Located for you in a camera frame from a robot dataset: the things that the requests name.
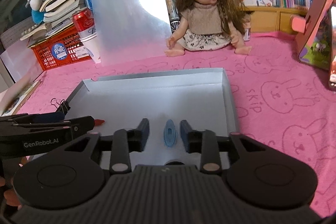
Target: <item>red plastic basket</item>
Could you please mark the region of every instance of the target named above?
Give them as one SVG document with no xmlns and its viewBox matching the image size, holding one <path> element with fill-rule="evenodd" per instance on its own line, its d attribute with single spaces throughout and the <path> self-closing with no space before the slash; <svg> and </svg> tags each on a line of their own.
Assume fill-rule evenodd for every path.
<svg viewBox="0 0 336 224">
<path fill-rule="evenodd" d="M 80 42 L 76 28 L 73 26 L 32 47 L 32 50 L 42 69 L 49 70 L 91 59 L 90 56 L 82 58 L 76 56 L 74 49 L 81 46 L 83 44 Z"/>
</svg>

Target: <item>pink tablecloth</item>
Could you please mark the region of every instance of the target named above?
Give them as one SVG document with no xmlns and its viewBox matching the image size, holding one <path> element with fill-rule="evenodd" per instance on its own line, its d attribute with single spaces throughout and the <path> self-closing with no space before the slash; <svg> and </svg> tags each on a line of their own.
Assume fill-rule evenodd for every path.
<svg viewBox="0 0 336 224">
<path fill-rule="evenodd" d="M 292 36 L 253 35 L 248 44 L 253 46 L 249 56 L 236 55 L 227 47 L 113 67 L 90 60 L 49 70 L 42 74 L 42 84 L 20 113 L 55 111 L 51 99 L 66 99 L 82 79 L 223 67 L 231 83 L 241 132 L 313 167 L 319 184 L 311 207 L 327 216 L 336 210 L 336 94 L 324 87 L 327 73 L 296 61 Z"/>
</svg>

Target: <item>blue round sticker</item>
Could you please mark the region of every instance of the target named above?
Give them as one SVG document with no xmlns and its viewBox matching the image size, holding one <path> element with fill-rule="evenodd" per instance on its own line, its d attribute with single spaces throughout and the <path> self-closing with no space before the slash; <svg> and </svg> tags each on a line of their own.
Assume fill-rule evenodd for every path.
<svg viewBox="0 0 336 224">
<path fill-rule="evenodd" d="M 51 49 L 52 56 L 57 60 L 64 60 L 68 56 L 68 51 L 63 43 L 56 43 Z"/>
</svg>

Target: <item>yellow wooden panel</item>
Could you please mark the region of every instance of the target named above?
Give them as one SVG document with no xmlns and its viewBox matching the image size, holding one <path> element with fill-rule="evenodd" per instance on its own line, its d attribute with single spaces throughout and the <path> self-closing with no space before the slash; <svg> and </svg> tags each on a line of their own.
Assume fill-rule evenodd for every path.
<svg viewBox="0 0 336 224">
<path fill-rule="evenodd" d="M 292 14 L 280 13 L 280 31 L 289 34 L 296 34 L 291 27 L 291 16 Z"/>
<path fill-rule="evenodd" d="M 251 14 L 251 32 L 274 32 L 276 30 L 276 12 L 256 11 Z"/>
</svg>

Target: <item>white skirt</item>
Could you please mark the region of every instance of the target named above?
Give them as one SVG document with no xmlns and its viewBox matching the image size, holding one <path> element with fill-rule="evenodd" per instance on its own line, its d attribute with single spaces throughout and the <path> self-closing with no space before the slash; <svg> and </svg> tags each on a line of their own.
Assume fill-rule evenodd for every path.
<svg viewBox="0 0 336 224">
<path fill-rule="evenodd" d="M 214 51 L 230 44 L 231 37 L 221 33 L 216 34 L 195 34 L 189 29 L 185 35 L 177 41 L 188 51 Z"/>
</svg>

